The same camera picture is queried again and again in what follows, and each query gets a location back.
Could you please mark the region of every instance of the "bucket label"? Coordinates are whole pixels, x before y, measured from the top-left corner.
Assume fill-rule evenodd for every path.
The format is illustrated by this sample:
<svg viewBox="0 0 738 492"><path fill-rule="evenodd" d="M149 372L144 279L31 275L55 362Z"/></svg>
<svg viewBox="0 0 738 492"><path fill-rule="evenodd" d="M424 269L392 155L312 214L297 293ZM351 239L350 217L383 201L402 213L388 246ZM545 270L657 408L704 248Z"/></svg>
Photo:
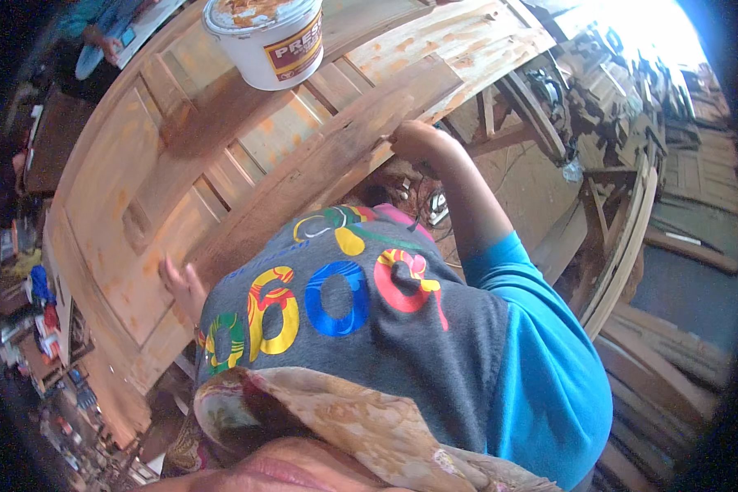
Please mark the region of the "bucket label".
<svg viewBox="0 0 738 492"><path fill-rule="evenodd" d="M303 72L323 49L323 10L299 32L278 43L264 46L268 61L280 81L292 79Z"/></svg>

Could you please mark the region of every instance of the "paint bucket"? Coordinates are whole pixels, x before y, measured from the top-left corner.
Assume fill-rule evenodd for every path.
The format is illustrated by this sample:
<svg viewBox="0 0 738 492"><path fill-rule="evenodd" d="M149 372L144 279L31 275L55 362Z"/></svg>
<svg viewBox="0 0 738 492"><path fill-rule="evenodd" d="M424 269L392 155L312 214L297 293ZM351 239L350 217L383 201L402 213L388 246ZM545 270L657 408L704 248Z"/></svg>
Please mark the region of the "paint bucket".
<svg viewBox="0 0 738 492"><path fill-rule="evenodd" d="M243 79L281 91L315 73L323 60L323 0L209 0L202 24Z"/></svg>

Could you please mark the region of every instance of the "hand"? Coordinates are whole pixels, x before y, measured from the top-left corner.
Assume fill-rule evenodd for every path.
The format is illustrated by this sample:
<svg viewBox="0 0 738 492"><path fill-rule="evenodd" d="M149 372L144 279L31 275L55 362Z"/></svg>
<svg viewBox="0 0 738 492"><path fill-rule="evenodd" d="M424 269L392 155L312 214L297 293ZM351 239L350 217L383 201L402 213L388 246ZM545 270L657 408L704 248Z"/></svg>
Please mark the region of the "hand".
<svg viewBox="0 0 738 492"><path fill-rule="evenodd" d="M99 47L104 51L104 58L117 66L118 65L118 50L123 48L123 44L120 43L119 39L103 37L99 40Z"/></svg>
<svg viewBox="0 0 738 492"><path fill-rule="evenodd" d="M159 275L164 286L170 291L175 302L186 313L191 324L197 326L202 316L202 308L205 306L207 292L202 286L197 271L191 263L186 265L181 273L173 264L172 258L167 254L159 261Z"/></svg>
<svg viewBox="0 0 738 492"><path fill-rule="evenodd" d="M434 164L435 161L444 160L441 157L461 149L460 143L449 134L413 120L403 121L385 139L391 143L391 150L396 155L412 164L424 161Z"/></svg>

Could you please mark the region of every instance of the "woman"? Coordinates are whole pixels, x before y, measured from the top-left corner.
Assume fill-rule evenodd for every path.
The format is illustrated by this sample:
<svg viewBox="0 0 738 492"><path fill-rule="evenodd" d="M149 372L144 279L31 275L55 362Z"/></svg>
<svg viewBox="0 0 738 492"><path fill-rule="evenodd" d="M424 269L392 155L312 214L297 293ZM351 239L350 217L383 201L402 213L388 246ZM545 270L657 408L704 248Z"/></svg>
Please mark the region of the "woman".
<svg viewBox="0 0 738 492"><path fill-rule="evenodd" d="M167 287L201 321L197 386L235 366L313 369L413 399L439 442L571 489L609 435L599 357L462 146L416 121L389 141L442 180L467 285L387 204L296 219L207 295L166 258Z"/></svg>

